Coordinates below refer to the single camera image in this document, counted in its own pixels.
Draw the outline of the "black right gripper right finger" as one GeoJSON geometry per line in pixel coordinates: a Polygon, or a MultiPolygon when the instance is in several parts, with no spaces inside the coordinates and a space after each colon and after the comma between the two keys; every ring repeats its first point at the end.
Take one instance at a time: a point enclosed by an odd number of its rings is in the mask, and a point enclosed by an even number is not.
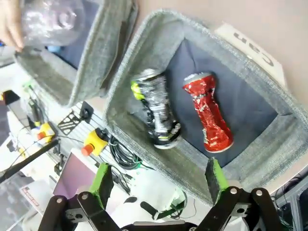
{"type": "Polygon", "coordinates": [[[232,217],[241,218],[249,231],[282,231],[269,192],[254,188],[250,192],[230,186],[215,158],[208,160],[205,178],[213,207],[198,225],[198,231],[223,231],[232,217]]]}

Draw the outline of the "person's left hand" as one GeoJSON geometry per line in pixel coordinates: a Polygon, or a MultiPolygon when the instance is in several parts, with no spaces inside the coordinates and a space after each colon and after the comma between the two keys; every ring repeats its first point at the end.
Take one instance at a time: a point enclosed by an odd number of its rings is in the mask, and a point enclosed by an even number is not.
{"type": "Polygon", "coordinates": [[[0,40],[17,52],[24,48],[19,0],[0,1],[0,40]]]}

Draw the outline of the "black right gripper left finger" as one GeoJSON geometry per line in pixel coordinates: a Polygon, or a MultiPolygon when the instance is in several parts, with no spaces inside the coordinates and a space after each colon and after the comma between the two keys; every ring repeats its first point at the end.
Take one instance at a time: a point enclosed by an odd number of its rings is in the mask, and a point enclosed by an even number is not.
{"type": "Polygon", "coordinates": [[[81,222],[88,222],[93,231],[119,231],[120,228],[106,212],[114,182],[112,167],[101,163],[87,191],[68,199],[53,196],[46,207],[40,231],[74,231],[81,222]]]}

